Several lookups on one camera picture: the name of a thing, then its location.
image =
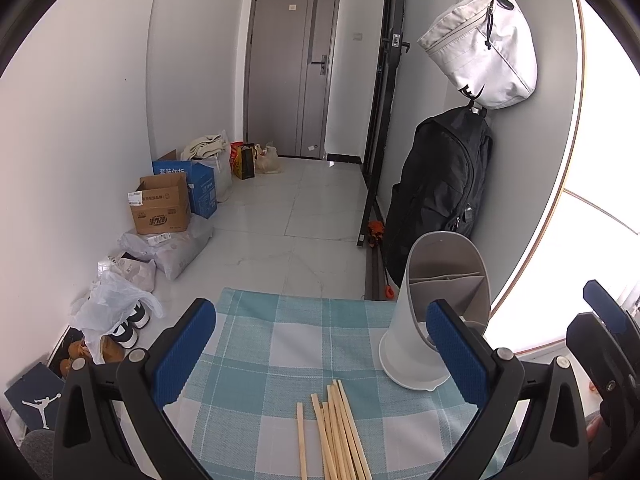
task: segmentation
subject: blue clamp pad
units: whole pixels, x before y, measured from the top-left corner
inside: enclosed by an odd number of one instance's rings
[[[204,301],[154,372],[152,395],[160,410],[178,400],[215,327],[216,309]]]
[[[426,321],[429,336],[462,397],[466,402],[482,408],[489,397],[489,381],[484,365],[437,301],[427,307]]]
[[[598,317],[603,320],[612,334],[619,335],[626,332],[627,317],[624,310],[604,290],[596,280],[591,280],[582,289],[582,297]]]

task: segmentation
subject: tablecloth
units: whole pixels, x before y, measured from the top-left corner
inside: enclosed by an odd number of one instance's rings
[[[398,386],[378,357],[389,302],[294,298],[226,288],[216,329],[183,391],[198,403],[191,451],[215,480],[300,477],[296,403],[304,402],[308,475],[322,477],[311,393],[341,379],[374,480],[428,478],[476,412],[452,380]],[[506,436],[485,476],[498,471]]]

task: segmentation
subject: hand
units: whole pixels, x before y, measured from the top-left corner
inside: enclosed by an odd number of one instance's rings
[[[601,416],[596,416],[587,426],[587,442],[591,442],[594,438],[596,438],[596,434],[600,429],[600,425],[603,423]],[[589,480],[602,480],[604,478],[603,473],[596,473],[595,475],[591,475]]]

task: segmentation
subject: finger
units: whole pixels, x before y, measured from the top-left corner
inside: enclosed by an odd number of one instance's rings
[[[600,425],[602,424],[602,417],[596,416],[587,426],[587,441],[591,442],[594,438],[596,438],[596,434],[600,429]]]

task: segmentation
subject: canvas tote bag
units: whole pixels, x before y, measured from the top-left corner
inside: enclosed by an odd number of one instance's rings
[[[515,0],[460,0],[418,44],[458,91],[485,108],[514,105],[536,88],[531,31]]]

